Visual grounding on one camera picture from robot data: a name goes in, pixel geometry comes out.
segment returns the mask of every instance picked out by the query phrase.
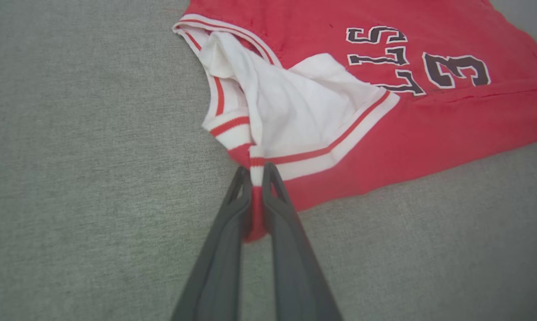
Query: gray couch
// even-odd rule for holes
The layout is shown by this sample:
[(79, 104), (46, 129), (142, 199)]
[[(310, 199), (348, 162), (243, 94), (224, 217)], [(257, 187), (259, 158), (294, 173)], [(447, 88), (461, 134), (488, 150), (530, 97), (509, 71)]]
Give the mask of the gray couch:
[[(0, 321), (169, 317), (236, 169), (188, 3), (0, 0)], [(537, 39), (537, 0), (494, 4)], [(346, 320), (537, 319), (537, 144), (301, 219)], [(273, 320), (270, 238), (243, 277)]]

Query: jersey lettering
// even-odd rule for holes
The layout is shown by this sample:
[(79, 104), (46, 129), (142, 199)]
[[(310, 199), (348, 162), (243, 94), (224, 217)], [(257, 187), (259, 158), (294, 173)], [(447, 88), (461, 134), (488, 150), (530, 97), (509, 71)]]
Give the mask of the jersey lettering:
[(394, 65), (403, 66), (408, 65), (409, 62), (405, 58), (405, 47), (391, 47), (385, 48), (385, 55), (391, 55), (391, 57), (368, 57), (360, 56), (356, 54), (348, 55), (348, 61), (350, 65), (361, 65), (362, 63), (375, 63), (381, 65), (382, 63), (392, 63)]
[(384, 87), (389, 91), (397, 91), (400, 93), (413, 93), (413, 96), (425, 95), (425, 91), (413, 79), (413, 73), (409, 70), (395, 69), (395, 77), (405, 79), (406, 84), (391, 86), (385, 84), (376, 84), (376, 86)]
[[(441, 89), (455, 88), (453, 76), (465, 79), (466, 76), (463, 74), (462, 69), (472, 69), (475, 71), (475, 75), (471, 76), (473, 86), (488, 85), (491, 83), (487, 65), (472, 55), (442, 57), (423, 53), (423, 62), (429, 80)], [(450, 73), (444, 73), (441, 70), (441, 65), (445, 66)]]
[(379, 43), (381, 39), (381, 35), (385, 32), (397, 32), (396, 35), (390, 35), (387, 38), (386, 43), (394, 43), (394, 42), (407, 42), (407, 38), (405, 35), (393, 27), (387, 27), (387, 26), (375, 26), (372, 27), (368, 31), (368, 37), (359, 37), (359, 34), (364, 33), (363, 28), (348, 28), (346, 29), (346, 41), (350, 43)]

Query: red fabric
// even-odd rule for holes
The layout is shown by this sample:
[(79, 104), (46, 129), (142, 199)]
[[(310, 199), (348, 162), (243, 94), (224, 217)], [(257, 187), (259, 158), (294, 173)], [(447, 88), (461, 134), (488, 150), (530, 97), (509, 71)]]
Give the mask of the red fabric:
[[(398, 93), (400, 103), (333, 168), (286, 181), (298, 211), (537, 141), (536, 42), (488, 0), (192, 0), (186, 13), (248, 29), (287, 69), (330, 53), (362, 81), (402, 85), (396, 71), (406, 70), (424, 91)], [(362, 38), (374, 26), (397, 29), (407, 41), (387, 43), (397, 31), (381, 34), (377, 44), (347, 41), (349, 28), (363, 29)], [(405, 65), (349, 64), (349, 55), (390, 57), (386, 48), (398, 46), (405, 47)], [(451, 75), (455, 88), (441, 88), (430, 80), (424, 53), (483, 61), (489, 84), (475, 86), (474, 69), (460, 69), (465, 78)], [(250, 166), (248, 146), (229, 153)], [(263, 235), (257, 207), (249, 240)]]
[(224, 132), (227, 132), (227, 130), (230, 130), (231, 128), (235, 128), (236, 126), (242, 125), (242, 124), (248, 124), (248, 116), (242, 116), (238, 118), (234, 118), (224, 124), (221, 124), (213, 129), (211, 129), (209, 132), (213, 136), (219, 136), (220, 134), (223, 134)]
[(263, 190), (260, 186), (252, 187), (252, 227), (246, 241), (258, 240), (267, 234), (263, 225)]

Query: white fabric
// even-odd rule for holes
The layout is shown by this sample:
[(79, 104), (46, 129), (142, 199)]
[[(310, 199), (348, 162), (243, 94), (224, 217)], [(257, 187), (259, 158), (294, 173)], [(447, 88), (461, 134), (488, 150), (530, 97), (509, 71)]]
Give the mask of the white fabric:
[[(187, 35), (190, 34), (191, 38), (193, 38), (195, 42), (201, 44), (206, 43), (207, 39), (209, 39), (209, 34), (207, 34), (204, 29), (197, 27), (184, 26), (181, 29), (176, 28), (174, 26), (173, 31), (185, 38), (185, 40), (189, 44), (189, 47), (191, 47), (191, 49), (196, 55), (199, 55), (200, 48), (196, 47), (195, 43), (193, 43), (193, 41)], [(212, 127), (211, 123), (221, 124), (217, 119), (219, 118), (219, 115), (217, 115), (219, 92), (213, 76), (210, 75), (207, 71), (205, 72), (205, 75), (207, 76), (209, 88), (211, 89), (211, 100), (209, 102), (209, 110), (205, 115), (205, 119), (203, 120), (203, 127), (206, 130), (211, 130), (212, 128), (214, 128), (214, 126)], [(233, 79), (219, 79), (219, 83), (223, 91), (223, 115), (230, 112), (237, 112), (240, 114), (248, 115), (247, 102), (244, 98), (242, 91), (240, 91), (239, 89), (239, 84), (236, 83), (236, 81), (234, 81)]]
[(214, 77), (240, 84), (248, 104), (252, 138), (266, 154), (325, 148), (356, 112), (361, 113), (385, 91), (359, 81), (327, 53), (285, 70), (225, 32), (210, 34), (199, 60)]

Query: red and white striped trim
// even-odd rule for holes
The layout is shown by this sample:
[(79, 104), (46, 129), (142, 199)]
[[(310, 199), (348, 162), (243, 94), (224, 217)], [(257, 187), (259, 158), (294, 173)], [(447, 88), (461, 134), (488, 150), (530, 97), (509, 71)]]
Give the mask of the red and white striped trim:
[(210, 19), (199, 14), (186, 14), (181, 17), (176, 24), (174, 24), (173, 31), (177, 33), (175, 29), (180, 29), (185, 26), (202, 28), (210, 31), (226, 31), (228, 33), (232, 33), (254, 45), (260, 55), (266, 59), (266, 61), (270, 62), (271, 65), (281, 67), (281, 62), (278, 60), (278, 57), (275, 55), (272, 49), (270, 49), (270, 47), (262, 39), (247, 29), (228, 24), (224, 21)]
[(215, 136), (228, 150), (253, 143), (248, 114), (243, 110), (216, 116), (210, 122), (205, 122), (203, 128)]
[(265, 162), (277, 165), (284, 181), (311, 175), (330, 169), (344, 158), (350, 150), (365, 136), (399, 102), (399, 96), (381, 90), (381, 97), (367, 108), (361, 108), (344, 128), (341, 128), (335, 140), (327, 147), (300, 154), (271, 157), (259, 147), (251, 147), (251, 177)]
[[(175, 33), (181, 35), (195, 55), (199, 55), (201, 51), (202, 44), (207, 41), (208, 35), (199, 29), (174, 29)], [(225, 91), (222, 86), (222, 80), (218, 77), (213, 77), (209, 75), (206, 71), (207, 81), (209, 82), (209, 88), (211, 91), (211, 102), (209, 111), (207, 112), (207, 118), (223, 114), (225, 106)]]

